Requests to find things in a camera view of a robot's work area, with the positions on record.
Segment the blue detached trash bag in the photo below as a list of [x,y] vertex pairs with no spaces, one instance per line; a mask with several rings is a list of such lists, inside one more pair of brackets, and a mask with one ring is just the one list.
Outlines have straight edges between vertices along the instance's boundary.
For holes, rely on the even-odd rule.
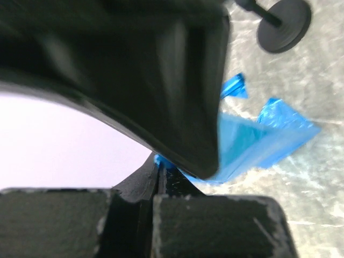
[[219,163],[205,182],[225,183],[251,168],[267,169],[313,139],[320,127],[280,98],[270,98],[257,120],[219,112]]

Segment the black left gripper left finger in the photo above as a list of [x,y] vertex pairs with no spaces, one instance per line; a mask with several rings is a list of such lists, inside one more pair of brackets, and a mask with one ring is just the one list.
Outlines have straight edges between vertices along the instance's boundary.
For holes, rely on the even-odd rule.
[[150,155],[109,189],[4,189],[1,257],[150,257],[157,181]]

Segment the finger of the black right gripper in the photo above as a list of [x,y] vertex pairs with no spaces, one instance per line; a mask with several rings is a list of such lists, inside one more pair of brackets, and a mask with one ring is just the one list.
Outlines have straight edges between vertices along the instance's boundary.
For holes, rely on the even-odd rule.
[[89,114],[208,179],[229,18],[223,1],[1,1],[1,90]]

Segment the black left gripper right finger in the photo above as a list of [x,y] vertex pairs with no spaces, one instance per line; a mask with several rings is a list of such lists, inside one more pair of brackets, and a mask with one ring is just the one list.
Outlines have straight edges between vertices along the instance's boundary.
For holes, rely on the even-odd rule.
[[286,216],[267,196],[205,195],[176,169],[159,168],[154,257],[297,257]]

